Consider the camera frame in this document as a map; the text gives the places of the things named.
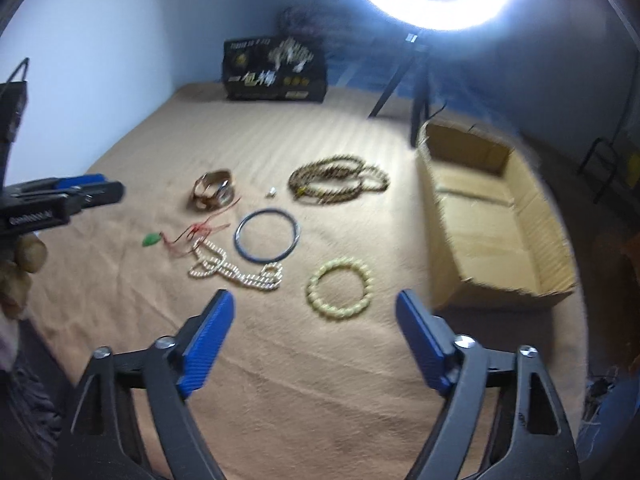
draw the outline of green pendant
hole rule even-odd
[[[160,233],[149,233],[145,236],[145,239],[142,240],[143,247],[149,247],[149,245],[155,245],[160,240],[162,240],[162,235]]]

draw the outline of black box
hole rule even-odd
[[[225,41],[222,81],[229,99],[322,102],[324,52],[318,40],[298,36]]]

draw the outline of brown cuff bracelet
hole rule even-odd
[[[228,206],[235,195],[234,181],[229,170],[205,173],[196,180],[191,191],[191,199],[196,208],[207,211]]]

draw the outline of silver bolt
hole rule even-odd
[[[524,357],[533,358],[538,355],[538,350],[533,348],[533,346],[524,345],[522,348],[520,348],[520,353],[524,355]]]
[[[476,344],[476,340],[468,335],[461,334],[456,336],[455,343],[460,348],[471,348]]]
[[[96,348],[94,350],[94,357],[96,359],[102,359],[110,355],[111,355],[111,348],[109,348],[108,346],[101,346],[100,348]]]
[[[156,342],[154,343],[154,345],[156,348],[160,348],[164,350],[165,348],[171,348],[172,346],[174,346],[175,339],[170,335],[165,335],[156,339]]]

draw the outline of glowing white ring light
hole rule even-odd
[[[433,30],[461,30],[493,18],[507,0],[369,0],[403,22]]]

